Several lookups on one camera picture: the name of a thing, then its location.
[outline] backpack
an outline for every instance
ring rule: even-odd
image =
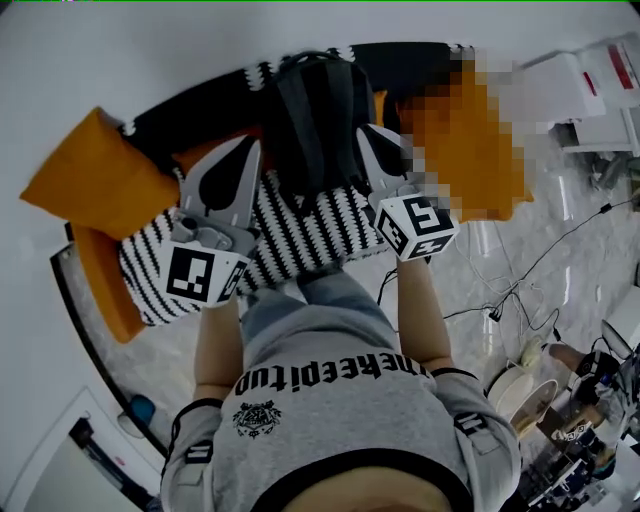
[[[316,196],[338,187],[367,192],[356,129],[373,122],[373,93],[364,71],[325,52],[282,62],[263,89],[265,149],[273,156],[280,195],[307,216]],[[304,199],[299,205],[295,196]]]

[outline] marble tile floor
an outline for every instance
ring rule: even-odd
[[[563,233],[596,213],[607,202],[629,198],[629,183],[620,180],[612,191],[596,191],[573,157],[552,150],[540,165],[535,201],[516,207],[508,222],[470,222],[462,226],[456,244],[431,263],[435,287],[444,315],[496,303],[501,292],[515,283],[533,262]],[[600,336],[600,322],[615,308],[632,283],[640,260],[640,214],[630,205],[598,215],[561,241],[527,276],[518,289],[534,326],[558,307],[556,327],[562,339],[587,352]],[[395,267],[386,252],[348,263],[345,270],[374,296],[385,273]],[[63,271],[82,321],[113,379],[123,390],[154,401],[158,413],[151,425],[168,443],[170,421],[189,403],[193,381],[198,315],[143,331],[127,345],[116,343],[91,297],[73,248],[63,260]],[[395,281],[385,288],[382,308],[396,319]],[[533,332],[516,301],[509,298],[502,319],[495,323],[486,312],[473,311],[447,320],[456,364],[487,386],[508,360],[517,361],[524,344],[534,335],[552,341],[552,321]],[[534,375],[541,382],[556,378],[566,386],[570,374],[561,365],[543,360]],[[537,430],[523,443],[525,461],[541,449]]]

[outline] black and white striped blanket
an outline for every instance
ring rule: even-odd
[[[320,194],[314,212],[302,217],[285,205],[279,187],[275,171],[262,175],[254,214],[263,238],[238,283],[240,295],[289,281],[338,259],[359,259],[363,254],[385,250],[362,211],[367,201],[355,189],[338,188]],[[168,324],[200,309],[160,289],[157,255],[162,242],[171,236],[175,210],[165,210],[118,246],[125,283],[149,326]]]

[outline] gray sweatshirt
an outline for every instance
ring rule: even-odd
[[[516,489],[516,435],[477,379],[427,372],[369,316],[300,309],[249,344],[245,368],[224,402],[198,400],[176,417],[166,511],[282,510],[367,466],[431,482],[456,512],[497,511]]]

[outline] jeans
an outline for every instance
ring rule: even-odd
[[[300,284],[299,287],[307,304],[358,311],[393,329],[371,295],[342,270],[319,277],[310,283]],[[242,317],[245,343],[250,343],[271,324],[308,307],[304,302],[270,288],[263,288],[251,295],[249,304],[249,310]]]

